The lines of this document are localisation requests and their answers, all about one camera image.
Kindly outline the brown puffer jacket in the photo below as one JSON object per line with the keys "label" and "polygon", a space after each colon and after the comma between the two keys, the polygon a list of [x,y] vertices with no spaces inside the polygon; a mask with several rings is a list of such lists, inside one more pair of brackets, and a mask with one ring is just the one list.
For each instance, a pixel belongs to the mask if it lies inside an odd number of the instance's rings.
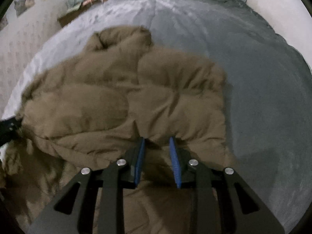
{"label": "brown puffer jacket", "polygon": [[147,139],[141,182],[124,191],[126,233],[188,233],[191,192],[177,189],[169,140],[211,168],[234,159],[226,147],[226,75],[207,57],[153,44],[149,30],[94,33],[78,55],[37,75],[15,112],[1,195],[27,231],[82,168],[106,168]]}

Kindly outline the green clothes pile on nightstand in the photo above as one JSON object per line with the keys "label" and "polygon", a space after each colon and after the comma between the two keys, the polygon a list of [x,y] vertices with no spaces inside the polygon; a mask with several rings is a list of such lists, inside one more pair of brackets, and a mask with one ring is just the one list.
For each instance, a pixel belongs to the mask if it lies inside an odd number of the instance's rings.
{"label": "green clothes pile on nightstand", "polygon": [[78,10],[86,0],[67,0],[67,12]]}

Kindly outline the dark wooden nightstand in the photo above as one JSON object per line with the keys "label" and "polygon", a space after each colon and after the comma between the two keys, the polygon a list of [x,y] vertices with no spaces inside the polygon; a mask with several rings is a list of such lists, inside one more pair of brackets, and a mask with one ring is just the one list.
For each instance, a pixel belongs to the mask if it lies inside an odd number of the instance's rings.
{"label": "dark wooden nightstand", "polygon": [[60,26],[63,28],[69,23],[71,23],[74,19],[76,19],[78,16],[89,10],[90,8],[95,7],[96,5],[101,4],[101,0],[94,0],[86,5],[81,5],[77,10],[68,12],[67,14],[61,16],[58,18],[58,22]]}

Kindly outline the grey plush bed blanket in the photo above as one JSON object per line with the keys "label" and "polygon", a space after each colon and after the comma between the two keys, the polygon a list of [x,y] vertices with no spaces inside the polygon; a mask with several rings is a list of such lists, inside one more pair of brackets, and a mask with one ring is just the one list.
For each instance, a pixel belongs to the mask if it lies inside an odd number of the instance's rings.
{"label": "grey plush bed blanket", "polygon": [[[240,0],[97,5],[34,56],[4,120],[15,116],[23,91],[37,75],[78,55],[94,33],[120,26],[143,27],[154,45],[207,57],[223,69],[226,147],[234,159],[226,167],[237,171],[290,233],[311,206],[311,72],[304,57]],[[1,233],[28,233],[14,222],[2,195]]]}

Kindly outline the cat wall sticker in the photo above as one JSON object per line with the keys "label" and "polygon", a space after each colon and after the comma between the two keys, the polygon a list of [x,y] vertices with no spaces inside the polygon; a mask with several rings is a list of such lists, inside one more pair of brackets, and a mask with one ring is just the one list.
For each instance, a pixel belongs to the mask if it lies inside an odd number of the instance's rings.
{"label": "cat wall sticker", "polygon": [[20,17],[24,12],[35,5],[35,0],[15,0],[14,10],[16,17]]}

